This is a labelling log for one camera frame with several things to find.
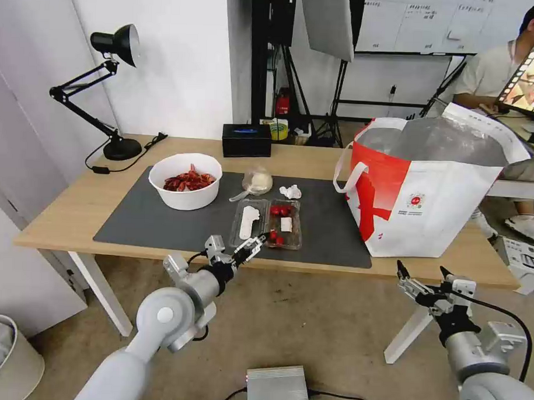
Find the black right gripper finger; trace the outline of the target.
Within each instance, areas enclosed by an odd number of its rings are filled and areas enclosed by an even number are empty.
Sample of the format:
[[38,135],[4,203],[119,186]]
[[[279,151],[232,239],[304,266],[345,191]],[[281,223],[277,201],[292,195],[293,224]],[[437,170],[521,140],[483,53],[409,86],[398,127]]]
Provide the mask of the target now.
[[397,260],[396,269],[399,288],[416,303],[434,303],[435,293],[421,282],[410,277],[410,274],[400,259]]
[[440,266],[442,274],[442,282],[439,286],[440,300],[446,301],[449,304],[458,304],[460,302],[459,297],[455,294],[459,293],[460,286],[458,285],[458,279],[455,275],[446,269],[444,266]]

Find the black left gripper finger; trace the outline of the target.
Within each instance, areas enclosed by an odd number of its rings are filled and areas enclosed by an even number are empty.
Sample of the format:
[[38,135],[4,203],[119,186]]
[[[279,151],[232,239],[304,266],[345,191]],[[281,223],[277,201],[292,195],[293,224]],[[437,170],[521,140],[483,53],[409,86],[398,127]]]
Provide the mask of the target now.
[[263,246],[263,245],[265,245],[265,243],[269,239],[269,237],[270,237],[269,233],[262,233],[262,234],[260,234],[260,235],[258,235],[256,237],[252,237],[252,238],[249,238],[249,239],[245,240],[241,245],[257,244],[257,245],[262,245]]
[[250,262],[261,250],[262,245],[241,245],[235,250],[235,264],[236,268],[240,268],[244,264]]

